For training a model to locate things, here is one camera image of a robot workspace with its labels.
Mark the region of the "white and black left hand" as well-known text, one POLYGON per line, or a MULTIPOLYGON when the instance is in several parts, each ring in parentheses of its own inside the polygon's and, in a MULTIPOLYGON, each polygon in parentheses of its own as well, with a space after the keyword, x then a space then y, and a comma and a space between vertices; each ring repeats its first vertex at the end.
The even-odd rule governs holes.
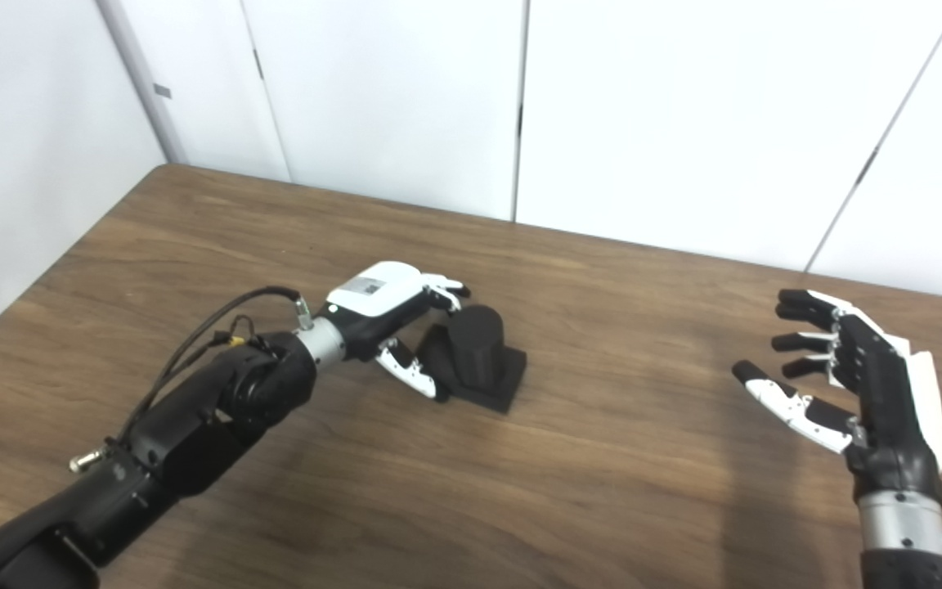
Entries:
POLYGON ((434 402, 445 402, 447 394, 397 335, 431 310, 453 316, 470 297, 465 283, 441 273, 381 261, 331 290, 318 317, 338 332, 345 361, 375 361, 412 390, 434 402))

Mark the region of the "white and black right hand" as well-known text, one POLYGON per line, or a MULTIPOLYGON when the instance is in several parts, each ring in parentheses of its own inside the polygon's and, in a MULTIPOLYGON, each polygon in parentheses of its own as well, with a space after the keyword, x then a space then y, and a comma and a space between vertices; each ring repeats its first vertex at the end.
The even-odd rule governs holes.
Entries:
POLYGON ((932 355, 912 350, 845 299, 781 290, 778 317, 814 326, 777 335, 801 352, 774 378, 747 359, 733 376, 793 432, 845 458, 854 499, 918 493, 942 506, 942 396, 932 355))

